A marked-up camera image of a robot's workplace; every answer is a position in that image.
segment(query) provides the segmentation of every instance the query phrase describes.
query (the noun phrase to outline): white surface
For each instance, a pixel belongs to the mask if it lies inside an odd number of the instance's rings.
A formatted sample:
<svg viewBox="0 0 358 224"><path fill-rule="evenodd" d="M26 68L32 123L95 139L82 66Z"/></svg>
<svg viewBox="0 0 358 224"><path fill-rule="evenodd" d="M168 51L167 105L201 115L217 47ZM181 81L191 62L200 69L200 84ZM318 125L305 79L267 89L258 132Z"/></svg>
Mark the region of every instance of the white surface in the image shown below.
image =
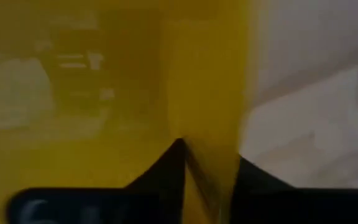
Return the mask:
<svg viewBox="0 0 358 224"><path fill-rule="evenodd" d="M259 87L358 49L358 1L261 0Z"/></svg>
<svg viewBox="0 0 358 224"><path fill-rule="evenodd" d="M355 116L357 77L358 67L354 67L253 109L240 153L253 160L308 133L315 134L320 148L343 147L326 138L346 139L343 128Z"/></svg>
<svg viewBox="0 0 358 224"><path fill-rule="evenodd" d="M254 108L241 156L295 186L329 185L319 170L356 147L357 79L352 67Z"/></svg>

